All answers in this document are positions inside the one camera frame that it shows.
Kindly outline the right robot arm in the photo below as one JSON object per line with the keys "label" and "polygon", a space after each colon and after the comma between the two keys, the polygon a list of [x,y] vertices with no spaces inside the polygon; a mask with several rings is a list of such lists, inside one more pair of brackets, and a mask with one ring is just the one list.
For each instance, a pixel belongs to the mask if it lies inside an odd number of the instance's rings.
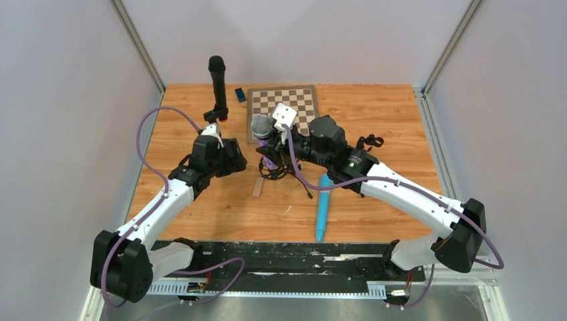
{"label": "right robot arm", "polygon": [[394,271],[441,263],[460,273],[471,271],[486,232],[485,207],[436,194],[395,173],[362,147],[350,146],[345,131],[325,115],[311,121],[308,135],[290,123],[259,115],[251,121],[257,152],[276,165],[298,168],[298,161],[327,170],[334,185],[373,197],[409,214],[431,233],[390,242],[382,257]]}

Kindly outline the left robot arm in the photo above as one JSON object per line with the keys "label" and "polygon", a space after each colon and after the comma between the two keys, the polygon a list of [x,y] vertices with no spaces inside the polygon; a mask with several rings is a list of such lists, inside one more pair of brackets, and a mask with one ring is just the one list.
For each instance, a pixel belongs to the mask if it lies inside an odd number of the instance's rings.
{"label": "left robot arm", "polygon": [[212,178],[243,171],[246,165],[236,138],[198,136],[191,154],[171,171],[164,186],[139,214],[115,232],[103,230],[96,236],[90,284],[136,303],[153,282],[190,267],[202,254],[194,241],[180,238],[157,250],[153,245]]}

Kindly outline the black round-base mic stand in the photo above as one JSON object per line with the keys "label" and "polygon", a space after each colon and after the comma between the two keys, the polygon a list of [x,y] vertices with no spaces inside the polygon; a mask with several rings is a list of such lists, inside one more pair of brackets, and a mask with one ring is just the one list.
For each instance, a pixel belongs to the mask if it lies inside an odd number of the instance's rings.
{"label": "black round-base mic stand", "polygon": [[217,105],[215,105],[212,110],[207,111],[203,114],[203,118],[209,124],[216,123],[218,121],[224,121],[225,119],[224,109],[219,108]]}

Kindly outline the black microphone orange end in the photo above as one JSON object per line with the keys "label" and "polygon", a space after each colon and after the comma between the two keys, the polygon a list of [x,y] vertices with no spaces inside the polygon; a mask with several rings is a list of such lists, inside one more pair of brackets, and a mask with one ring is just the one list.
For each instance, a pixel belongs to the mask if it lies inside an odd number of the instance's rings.
{"label": "black microphone orange end", "polygon": [[209,58],[209,72],[213,82],[215,106],[212,115],[215,120],[224,122],[228,119],[228,107],[225,89],[226,66],[221,56],[211,56]]}

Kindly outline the purple glitter microphone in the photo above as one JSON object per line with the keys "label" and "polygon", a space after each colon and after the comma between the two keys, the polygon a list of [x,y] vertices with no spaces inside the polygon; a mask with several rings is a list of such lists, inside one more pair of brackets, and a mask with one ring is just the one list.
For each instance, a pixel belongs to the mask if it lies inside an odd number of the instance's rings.
{"label": "purple glitter microphone", "polygon": [[273,132],[273,120],[265,114],[259,114],[251,121],[251,131],[256,137],[259,146],[275,147],[275,133]]}

